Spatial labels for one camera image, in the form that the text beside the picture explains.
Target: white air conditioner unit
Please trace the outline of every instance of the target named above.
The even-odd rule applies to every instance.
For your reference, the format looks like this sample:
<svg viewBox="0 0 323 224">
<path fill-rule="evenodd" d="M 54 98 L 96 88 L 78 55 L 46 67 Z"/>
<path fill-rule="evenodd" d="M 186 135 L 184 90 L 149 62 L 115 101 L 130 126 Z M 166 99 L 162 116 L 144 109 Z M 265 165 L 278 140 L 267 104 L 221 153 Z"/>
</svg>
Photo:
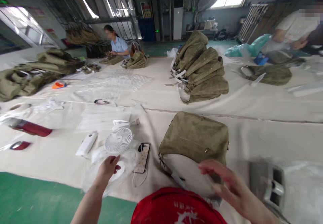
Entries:
<svg viewBox="0 0 323 224">
<path fill-rule="evenodd" d="M 184 0 L 174 0 L 173 40 L 182 39 Z"/>
</svg>

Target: shelf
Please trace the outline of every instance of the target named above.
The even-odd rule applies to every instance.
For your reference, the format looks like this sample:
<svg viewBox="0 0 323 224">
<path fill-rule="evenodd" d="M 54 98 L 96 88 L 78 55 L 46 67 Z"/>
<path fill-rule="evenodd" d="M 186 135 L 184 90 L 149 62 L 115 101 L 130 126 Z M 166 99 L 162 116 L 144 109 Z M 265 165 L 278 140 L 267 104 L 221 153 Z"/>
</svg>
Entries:
<svg viewBox="0 0 323 224">
<path fill-rule="evenodd" d="M 131 21 L 131 17 L 88 19 L 88 20 L 85 20 L 84 22 L 86 24 L 99 24 L 99 23 L 113 23 L 113 22 L 126 22 L 126 21 Z"/>
</svg>

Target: charging cable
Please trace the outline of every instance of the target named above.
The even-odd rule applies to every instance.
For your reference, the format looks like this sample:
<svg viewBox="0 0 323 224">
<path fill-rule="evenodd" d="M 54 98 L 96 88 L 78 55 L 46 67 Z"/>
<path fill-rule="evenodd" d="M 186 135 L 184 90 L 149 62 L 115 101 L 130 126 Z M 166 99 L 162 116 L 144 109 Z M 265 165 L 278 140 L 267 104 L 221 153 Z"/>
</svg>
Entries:
<svg viewBox="0 0 323 224">
<path fill-rule="evenodd" d="M 148 176 L 148 169 L 145 168 L 146 176 L 145 176 L 144 180 L 140 183 L 140 185 L 135 186 L 134 179 L 135 179 L 135 174 L 136 174 L 136 172 L 135 172 L 136 171 L 136 167 L 137 167 L 137 163 L 136 163 L 136 166 L 135 166 L 135 169 L 134 169 L 134 176 L 132 177 L 132 181 L 131 181 L 131 185 L 134 188 L 137 188 L 137 187 L 141 186 L 144 183 L 144 181 L 146 180 L 147 176 Z"/>
</svg>

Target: fan grille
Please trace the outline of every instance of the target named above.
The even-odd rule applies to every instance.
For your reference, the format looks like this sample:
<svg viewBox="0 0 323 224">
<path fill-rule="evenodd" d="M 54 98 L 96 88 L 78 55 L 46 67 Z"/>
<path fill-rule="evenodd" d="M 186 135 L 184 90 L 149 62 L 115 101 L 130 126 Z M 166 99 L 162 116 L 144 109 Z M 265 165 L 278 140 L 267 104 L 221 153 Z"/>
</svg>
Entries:
<svg viewBox="0 0 323 224">
<path fill-rule="evenodd" d="M 132 143 L 133 135 L 128 128 L 119 128 L 113 131 L 105 141 L 105 149 L 113 154 L 123 154 Z"/>
</svg>

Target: white power bank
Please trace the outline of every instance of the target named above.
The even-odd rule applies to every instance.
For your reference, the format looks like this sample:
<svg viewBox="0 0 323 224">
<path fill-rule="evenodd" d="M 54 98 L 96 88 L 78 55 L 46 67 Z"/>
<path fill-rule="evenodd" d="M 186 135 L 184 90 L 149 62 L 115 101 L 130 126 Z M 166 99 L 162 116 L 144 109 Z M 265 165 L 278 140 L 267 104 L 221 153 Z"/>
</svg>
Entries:
<svg viewBox="0 0 323 224">
<path fill-rule="evenodd" d="M 78 148 L 75 155 L 76 156 L 86 155 L 90 151 L 91 147 L 93 146 L 97 136 L 98 136 L 97 132 L 93 132 L 87 135 L 85 139 L 82 141 L 81 146 Z"/>
</svg>

